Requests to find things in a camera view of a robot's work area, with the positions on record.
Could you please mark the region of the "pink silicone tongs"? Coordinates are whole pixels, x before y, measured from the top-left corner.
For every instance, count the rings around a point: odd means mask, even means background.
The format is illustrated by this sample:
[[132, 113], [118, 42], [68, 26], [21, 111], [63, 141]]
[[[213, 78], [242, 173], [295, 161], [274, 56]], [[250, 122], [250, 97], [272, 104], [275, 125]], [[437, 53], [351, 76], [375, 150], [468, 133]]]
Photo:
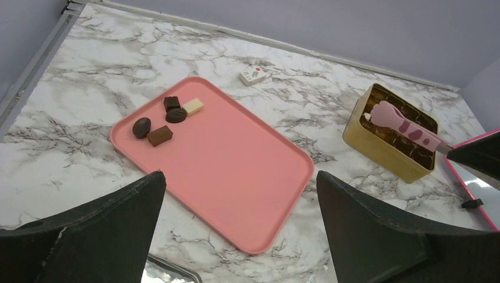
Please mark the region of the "pink silicone tongs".
[[370, 112], [370, 121], [383, 128], [392, 129], [423, 148], [448, 154], [453, 148], [436, 133], [427, 130], [406, 118], [400, 110], [387, 101], [375, 104]]

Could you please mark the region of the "pink plastic tray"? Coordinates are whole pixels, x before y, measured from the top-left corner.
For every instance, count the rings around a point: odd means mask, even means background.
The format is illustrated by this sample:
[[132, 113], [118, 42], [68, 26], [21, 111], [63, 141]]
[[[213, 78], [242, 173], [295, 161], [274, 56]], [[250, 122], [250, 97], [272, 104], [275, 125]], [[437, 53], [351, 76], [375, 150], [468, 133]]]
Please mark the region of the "pink plastic tray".
[[[173, 137], [152, 146], [133, 135], [146, 117], [166, 126], [165, 97], [199, 99], [203, 109], [170, 124]], [[186, 77], [118, 121], [115, 149], [146, 173], [161, 170], [167, 191], [248, 254], [266, 251], [314, 173], [308, 153], [202, 77]]]

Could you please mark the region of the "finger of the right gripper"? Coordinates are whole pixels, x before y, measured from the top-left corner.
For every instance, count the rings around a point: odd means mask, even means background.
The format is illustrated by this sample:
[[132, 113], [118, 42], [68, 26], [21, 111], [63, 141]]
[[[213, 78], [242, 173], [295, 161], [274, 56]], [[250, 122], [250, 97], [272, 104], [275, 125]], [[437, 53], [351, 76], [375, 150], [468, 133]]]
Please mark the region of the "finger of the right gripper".
[[456, 147], [447, 158], [499, 180], [499, 133]]

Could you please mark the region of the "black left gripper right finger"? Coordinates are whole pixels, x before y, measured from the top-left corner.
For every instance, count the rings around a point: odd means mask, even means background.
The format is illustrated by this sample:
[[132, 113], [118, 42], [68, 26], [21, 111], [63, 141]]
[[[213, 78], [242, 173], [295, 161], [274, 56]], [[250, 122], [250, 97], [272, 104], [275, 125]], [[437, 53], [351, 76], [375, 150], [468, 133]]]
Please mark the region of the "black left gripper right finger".
[[448, 225], [319, 171], [316, 188], [339, 282], [498, 282], [499, 233]]

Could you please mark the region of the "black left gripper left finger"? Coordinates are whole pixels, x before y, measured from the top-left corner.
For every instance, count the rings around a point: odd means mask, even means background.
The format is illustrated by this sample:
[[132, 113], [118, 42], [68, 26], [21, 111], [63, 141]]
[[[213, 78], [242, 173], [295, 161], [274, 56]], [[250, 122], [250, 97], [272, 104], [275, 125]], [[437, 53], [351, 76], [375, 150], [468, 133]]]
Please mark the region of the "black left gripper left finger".
[[1, 230], [2, 282], [140, 282], [166, 192], [155, 171], [56, 215]]

